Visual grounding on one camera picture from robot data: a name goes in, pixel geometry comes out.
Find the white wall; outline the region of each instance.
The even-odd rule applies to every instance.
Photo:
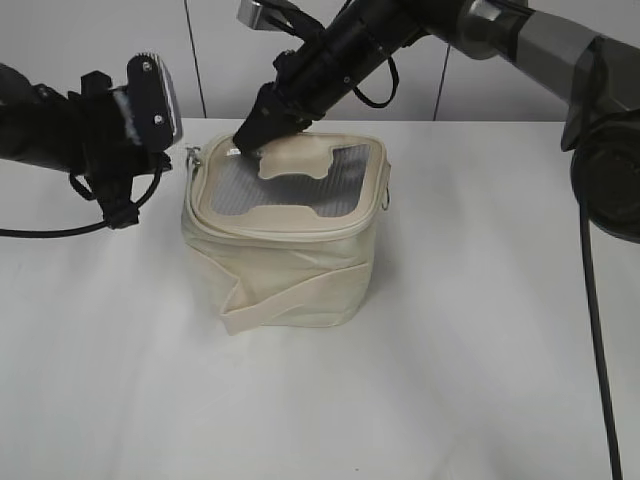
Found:
[[[210,117],[243,118],[259,87],[275,78],[272,62],[299,42],[285,34],[253,32],[235,20],[239,0],[187,0]],[[343,0],[299,0],[325,24]],[[640,46],[638,0],[530,0],[531,6]],[[82,74],[104,70],[125,79],[137,51],[154,50],[168,64],[184,116],[202,115],[183,0],[12,0],[0,7],[0,61],[35,82],[65,91]],[[445,59],[445,45],[426,38],[396,54],[401,86],[395,102],[372,110],[354,95],[333,119],[430,120]],[[442,120],[563,120],[566,107],[501,59],[477,62],[453,52],[439,118]],[[363,89],[386,99],[391,88],[381,68]]]
[[[129,59],[159,53],[172,73],[183,114],[200,103],[180,0],[5,0],[0,5],[0,62],[32,83],[80,89],[93,70],[126,82]]]

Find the bag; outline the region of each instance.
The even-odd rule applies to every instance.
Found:
[[[390,165],[373,138],[302,134],[244,157],[231,137],[189,165],[182,229],[230,335],[349,321],[367,292]]]

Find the clear pvc panel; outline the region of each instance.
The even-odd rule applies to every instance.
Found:
[[[299,205],[312,208],[319,217],[344,217],[360,202],[370,149],[369,145],[335,149],[329,174],[319,180],[300,174],[265,180],[256,160],[231,151],[213,188],[212,209],[234,216],[258,206]]]

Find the zipper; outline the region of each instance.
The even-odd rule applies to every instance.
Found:
[[[327,230],[327,231],[316,231],[316,232],[259,232],[255,230],[244,230],[244,229],[221,229],[218,227],[212,227],[207,223],[204,223],[198,218],[197,213],[193,209],[193,205],[191,202],[192,193],[193,193],[193,184],[196,181],[196,177],[202,173],[207,173],[207,165],[204,165],[198,153],[200,153],[200,148],[187,148],[187,166],[188,166],[188,181],[187,181],[187,192],[185,195],[185,209],[189,215],[190,220],[204,233],[211,235],[220,239],[227,240],[261,240],[261,241],[271,241],[271,242],[279,242],[279,243],[313,243],[318,241],[337,241],[343,240],[346,238],[353,237],[362,231],[366,230],[371,224],[371,217],[375,215],[375,210],[379,209],[381,205],[384,204],[384,200],[381,197],[384,196],[381,192],[387,192],[389,188],[389,177],[391,166],[385,160],[384,165],[381,169],[381,172],[378,176],[378,188],[377,188],[377,196],[372,204],[372,211],[368,212],[363,216],[363,219],[353,225],[349,225],[340,230]]]

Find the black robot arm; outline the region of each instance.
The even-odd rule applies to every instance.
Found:
[[[284,0],[243,0],[239,19],[254,29],[287,21],[295,29],[284,8],[299,12]],[[640,241],[640,50],[525,0],[354,0],[276,59],[276,80],[260,89],[236,145],[253,155],[307,129],[395,51],[430,34],[474,59],[500,55],[566,101],[562,147],[578,150],[576,194],[588,196],[601,228]]]
[[[0,158],[65,172],[103,221],[58,232],[0,230],[0,236],[51,238],[138,223],[148,195],[131,199],[133,179],[171,169],[164,153],[182,135],[171,79],[159,57],[141,54],[128,64],[129,83],[113,88],[101,72],[82,77],[81,93],[67,97],[31,83],[0,64]]]

